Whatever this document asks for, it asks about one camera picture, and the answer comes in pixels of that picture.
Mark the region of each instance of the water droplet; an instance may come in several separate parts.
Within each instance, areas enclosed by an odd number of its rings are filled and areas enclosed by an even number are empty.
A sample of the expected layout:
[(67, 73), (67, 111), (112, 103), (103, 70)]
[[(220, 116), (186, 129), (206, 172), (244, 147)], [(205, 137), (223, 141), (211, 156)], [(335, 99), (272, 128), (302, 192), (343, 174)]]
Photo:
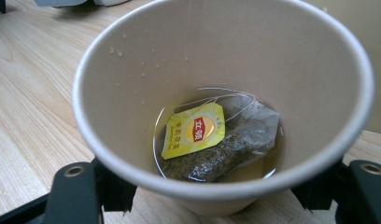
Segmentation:
[(123, 53), (119, 49), (117, 49), (117, 54), (118, 54), (119, 57), (123, 56)]

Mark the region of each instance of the red logo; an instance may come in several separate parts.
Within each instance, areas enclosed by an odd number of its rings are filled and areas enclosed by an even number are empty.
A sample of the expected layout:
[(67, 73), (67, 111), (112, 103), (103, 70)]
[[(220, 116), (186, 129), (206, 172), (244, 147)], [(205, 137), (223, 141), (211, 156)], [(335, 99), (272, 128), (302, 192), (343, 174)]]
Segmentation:
[(205, 122), (203, 118), (194, 120), (193, 124), (193, 142), (202, 141), (205, 135)]

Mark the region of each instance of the tea bag tag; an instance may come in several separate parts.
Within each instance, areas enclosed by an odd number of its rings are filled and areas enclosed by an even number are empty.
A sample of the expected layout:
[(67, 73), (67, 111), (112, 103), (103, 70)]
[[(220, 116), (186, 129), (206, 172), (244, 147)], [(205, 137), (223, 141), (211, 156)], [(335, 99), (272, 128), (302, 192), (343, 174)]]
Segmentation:
[(222, 106), (217, 103), (200, 105), (170, 117), (162, 157), (167, 160), (213, 147), (224, 136)]

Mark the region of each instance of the tea bag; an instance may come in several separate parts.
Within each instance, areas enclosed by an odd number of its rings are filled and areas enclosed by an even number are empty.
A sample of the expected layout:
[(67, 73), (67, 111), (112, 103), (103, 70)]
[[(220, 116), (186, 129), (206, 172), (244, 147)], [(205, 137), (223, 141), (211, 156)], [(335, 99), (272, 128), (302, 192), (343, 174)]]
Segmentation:
[(266, 155), (275, 145), (279, 115), (248, 94), (219, 97), (226, 133), (216, 146), (169, 160), (158, 160), (167, 178), (215, 182), (244, 162)]

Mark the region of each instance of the metal rivet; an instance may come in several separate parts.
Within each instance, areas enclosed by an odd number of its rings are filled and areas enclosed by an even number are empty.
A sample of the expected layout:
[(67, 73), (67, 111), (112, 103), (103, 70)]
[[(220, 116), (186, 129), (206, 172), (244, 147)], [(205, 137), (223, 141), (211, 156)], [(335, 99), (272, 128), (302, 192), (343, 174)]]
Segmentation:
[(73, 166), (68, 168), (65, 172), (64, 175), (67, 177), (73, 177), (82, 174), (85, 171), (85, 167), (83, 166)]
[(372, 175), (381, 175), (381, 168), (376, 165), (370, 163), (363, 163), (360, 165), (360, 168)]

